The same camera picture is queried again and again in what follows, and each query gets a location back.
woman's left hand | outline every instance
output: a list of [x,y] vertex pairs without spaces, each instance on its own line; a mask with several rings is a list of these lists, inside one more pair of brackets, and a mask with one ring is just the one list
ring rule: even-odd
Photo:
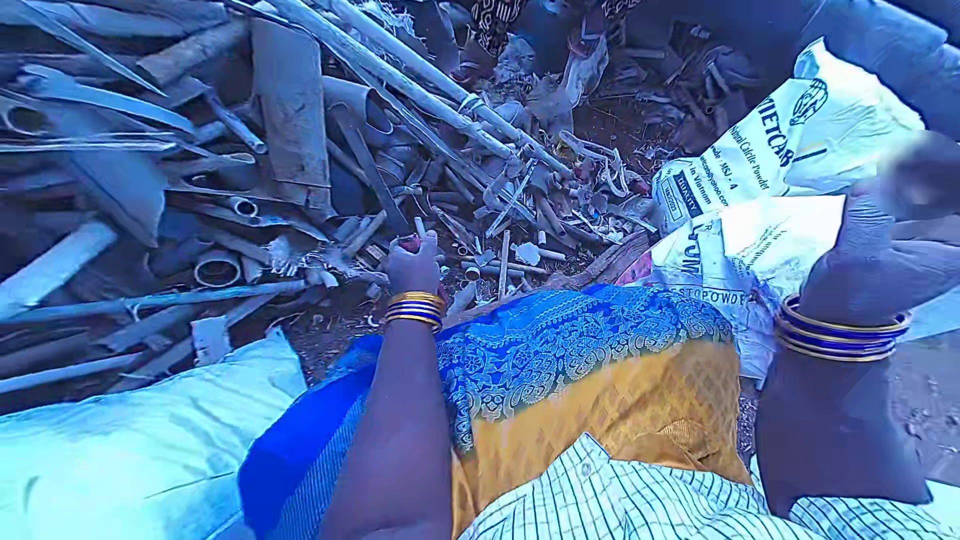
[[[930,178],[937,175],[930,174],[928,160],[916,158],[939,137],[929,135],[896,163],[889,173],[896,176],[848,196],[836,245],[817,260],[804,284],[801,314],[835,324],[880,326],[960,285],[960,215],[950,213],[958,209],[941,211],[949,215],[938,219],[897,222],[880,204],[890,192],[879,190],[892,183],[936,185],[938,201],[960,198],[960,183]],[[960,147],[949,144],[938,156],[960,166]],[[900,210],[910,215],[912,208],[900,205]]]

debris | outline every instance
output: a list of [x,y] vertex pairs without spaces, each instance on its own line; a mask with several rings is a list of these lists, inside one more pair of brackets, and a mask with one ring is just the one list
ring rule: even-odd
[[198,319],[190,323],[190,328],[198,367],[220,362],[233,350],[226,316]]
[[[0,156],[13,155],[0,163],[0,235],[11,240],[0,332],[46,337],[4,349],[11,369],[0,378],[14,379],[0,392],[72,379],[64,396],[144,386],[189,369],[191,356],[222,359],[227,328],[259,308],[264,322],[291,325],[360,306],[352,319],[369,331],[366,299],[387,292],[388,246],[413,229],[439,233],[456,312],[579,270],[644,226],[632,197],[653,165],[574,135],[573,111],[604,84],[606,45],[572,60],[565,78],[542,77],[517,39],[513,64],[472,93],[446,75],[457,51],[447,18],[463,11],[408,13],[378,0],[14,0],[0,10],[0,24],[76,49],[0,53]],[[742,99],[749,70],[727,53],[696,57],[689,71]],[[620,83],[646,88],[658,77],[650,62],[666,56],[633,51]],[[630,91],[640,103],[646,90]],[[675,148],[643,152],[662,161]],[[510,238],[530,240],[516,261]],[[350,297],[359,291],[361,302]],[[57,356],[80,363],[47,369]]]
[[520,259],[521,262],[525,262],[531,266],[540,264],[540,249],[530,242],[515,246],[514,252],[516,253],[516,258]]

fabric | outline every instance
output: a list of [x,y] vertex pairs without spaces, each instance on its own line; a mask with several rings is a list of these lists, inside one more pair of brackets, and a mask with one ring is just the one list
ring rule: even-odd
[[[731,338],[730,325],[696,299],[611,285],[528,296],[441,332],[455,532],[487,503],[542,474],[586,430],[621,459],[749,482],[735,451]],[[252,448],[239,479],[245,508],[258,516],[248,517],[258,537],[316,535],[359,419],[337,411],[362,410],[369,386],[345,394],[337,381],[371,380],[381,341],[355,341]],[[323,440],[296,437],[301,421],[287,416],[321,423],[333,416],[339,428]],[[264,476],[254,472],[268,468],[285,480],[256,481]],[[288,478],[300,482],[292,487]]]
[[753,486],[618,461],[582,435],[542,476],[498,498],[461,540],[514,538],[960,538],[923,510],[879,499],[801,499],[770,515]]
[[[608,19],[619,19],[644,0],[603,0],[601,8]],[[507,31],[523,11],[527,0],[477,0],[470,8],[476,23],[473,38],[494,58],[500,56],[510,40]],[[612,26],[615,21],[608,21]]]

paisley pattern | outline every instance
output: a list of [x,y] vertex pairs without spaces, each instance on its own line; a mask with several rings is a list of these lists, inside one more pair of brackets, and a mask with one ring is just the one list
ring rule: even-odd
[[[612,285],[524,297],[445,330],[437,358],[452,440],[465,454],[473,447],[473,418],[510,418],[611,362],[688,339],[730,342],[732,328],[699,300],[658,287]],[[347,353],[324,384],[370,361],[370,355]]]

woman's right hand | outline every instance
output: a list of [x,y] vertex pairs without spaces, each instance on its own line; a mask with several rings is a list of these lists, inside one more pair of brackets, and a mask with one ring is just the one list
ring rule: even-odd
[[413,291],[437,294],[440,288],[440,265],[434,259],[436,255],[435,231],[427,231],[416,253],[402,248],[399,240],[391,242],[386,269],[394,294]]

